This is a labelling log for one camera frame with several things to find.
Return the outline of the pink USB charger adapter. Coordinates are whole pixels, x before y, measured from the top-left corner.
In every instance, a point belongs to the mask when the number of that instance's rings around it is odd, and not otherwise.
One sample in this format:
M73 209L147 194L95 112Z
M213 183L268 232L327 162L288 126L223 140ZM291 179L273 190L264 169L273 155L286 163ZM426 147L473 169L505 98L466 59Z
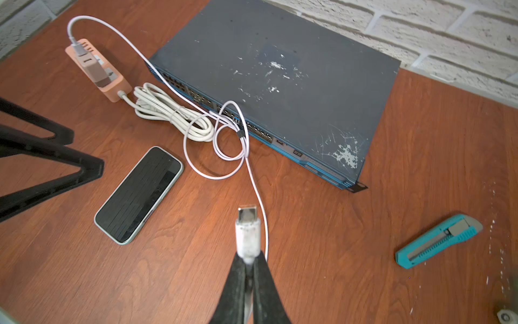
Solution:
M106 73L91 52L79 55L77 59L87 77L89 77L96 86L102 88L111 83L108 73Z

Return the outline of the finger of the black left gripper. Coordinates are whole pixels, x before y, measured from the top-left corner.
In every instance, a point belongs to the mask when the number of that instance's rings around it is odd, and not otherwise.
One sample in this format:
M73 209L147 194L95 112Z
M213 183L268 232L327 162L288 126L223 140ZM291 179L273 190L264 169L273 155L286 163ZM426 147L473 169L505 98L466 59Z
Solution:
M53 133L53 136L43 138L43 140L62 145L72 144L74 141L74 131L72 129L53 122L3 98L1 98L1 111Z
M1 156L29 155L79 168L66 175L1 197L1 221L103 175L104 161L66 147L58 137L43 139L27 133L2 133Z

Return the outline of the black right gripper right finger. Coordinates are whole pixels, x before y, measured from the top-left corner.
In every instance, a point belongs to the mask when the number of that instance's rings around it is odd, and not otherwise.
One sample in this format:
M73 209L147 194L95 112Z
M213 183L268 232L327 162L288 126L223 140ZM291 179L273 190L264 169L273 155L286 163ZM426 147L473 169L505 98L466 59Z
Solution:
M290 324L263 252L254 260L252 271L254 323Z

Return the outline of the grey blue network switch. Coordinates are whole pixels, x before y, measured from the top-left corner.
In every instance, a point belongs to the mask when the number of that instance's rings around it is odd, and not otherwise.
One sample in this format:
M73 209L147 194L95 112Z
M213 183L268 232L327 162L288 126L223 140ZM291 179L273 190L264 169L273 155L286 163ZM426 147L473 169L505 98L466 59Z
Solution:
M211 1L150 60L155 77L356 193L400 61L265 1Z

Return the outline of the smartphone with green case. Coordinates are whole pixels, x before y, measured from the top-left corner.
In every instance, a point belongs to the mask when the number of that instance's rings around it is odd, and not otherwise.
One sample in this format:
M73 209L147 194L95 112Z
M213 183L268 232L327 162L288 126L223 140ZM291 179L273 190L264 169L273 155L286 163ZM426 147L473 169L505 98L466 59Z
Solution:
M138 235L184 170L183 163L151 147L103 203L94 224L118 245Z

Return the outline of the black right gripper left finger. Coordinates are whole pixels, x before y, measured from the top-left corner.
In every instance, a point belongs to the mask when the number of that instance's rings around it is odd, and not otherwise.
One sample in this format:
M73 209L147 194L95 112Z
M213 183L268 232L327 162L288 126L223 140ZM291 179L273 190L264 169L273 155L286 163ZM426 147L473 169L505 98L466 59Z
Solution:
M235 254L210 324L244 324L246 282L246 264Z

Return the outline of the pink power strip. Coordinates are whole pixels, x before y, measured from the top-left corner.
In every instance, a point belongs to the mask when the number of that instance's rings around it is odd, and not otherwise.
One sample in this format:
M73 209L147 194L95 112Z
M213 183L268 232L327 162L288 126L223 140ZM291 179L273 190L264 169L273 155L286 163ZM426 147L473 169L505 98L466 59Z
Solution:
M125 77L89 40L80 39L78 43L86 54L78 55L72 45L65 52L110 102L116 103L121 99L120 94L132 92Z

